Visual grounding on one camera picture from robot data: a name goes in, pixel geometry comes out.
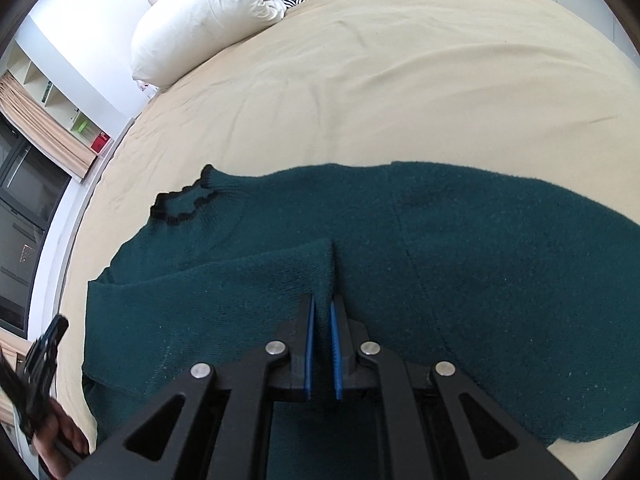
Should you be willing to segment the beige striped curtain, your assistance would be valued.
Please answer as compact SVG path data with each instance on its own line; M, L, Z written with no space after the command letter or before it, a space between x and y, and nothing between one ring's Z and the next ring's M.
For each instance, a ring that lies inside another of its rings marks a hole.
M1 111L31 144L72 177L82 180L96 153L51 117L10 72L1 77Z

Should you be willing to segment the white pillow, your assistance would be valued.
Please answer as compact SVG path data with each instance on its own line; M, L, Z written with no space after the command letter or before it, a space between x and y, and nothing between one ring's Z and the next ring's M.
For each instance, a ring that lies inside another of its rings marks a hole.
M130 41L132 79L166 89L218 52L277 24L283 0L157 0Z

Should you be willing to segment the red box on shelf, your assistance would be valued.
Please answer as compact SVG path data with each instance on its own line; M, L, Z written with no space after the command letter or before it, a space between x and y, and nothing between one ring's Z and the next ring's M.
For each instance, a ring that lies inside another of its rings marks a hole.
M100 154L103 149L107 146L108 142L111 141L111 137L105 133L100 132L96 135L91 143L91 149L96 153Z

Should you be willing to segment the white wall shelf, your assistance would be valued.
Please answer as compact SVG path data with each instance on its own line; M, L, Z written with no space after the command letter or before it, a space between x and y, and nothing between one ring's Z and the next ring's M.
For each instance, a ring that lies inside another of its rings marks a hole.
M9 47L8 71L45 112L91 150L93 139L104 131L40 70L15 40Z

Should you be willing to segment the dark green knitted sweater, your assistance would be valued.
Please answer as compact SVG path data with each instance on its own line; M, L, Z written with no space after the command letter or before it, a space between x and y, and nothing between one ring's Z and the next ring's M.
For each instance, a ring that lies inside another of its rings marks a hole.
M206 167L157 196L88 286L82 385L99 439L189 366L265 342L305 294L320 396L341 295L374 340L453 362L541 442L638 422L639 228L622 214L541 180L426 162Z

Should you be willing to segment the dark window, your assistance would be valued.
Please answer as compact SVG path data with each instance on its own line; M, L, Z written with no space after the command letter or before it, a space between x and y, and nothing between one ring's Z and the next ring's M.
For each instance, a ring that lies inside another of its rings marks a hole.
M27 335L40 252L70 176L1 122L1 327Z

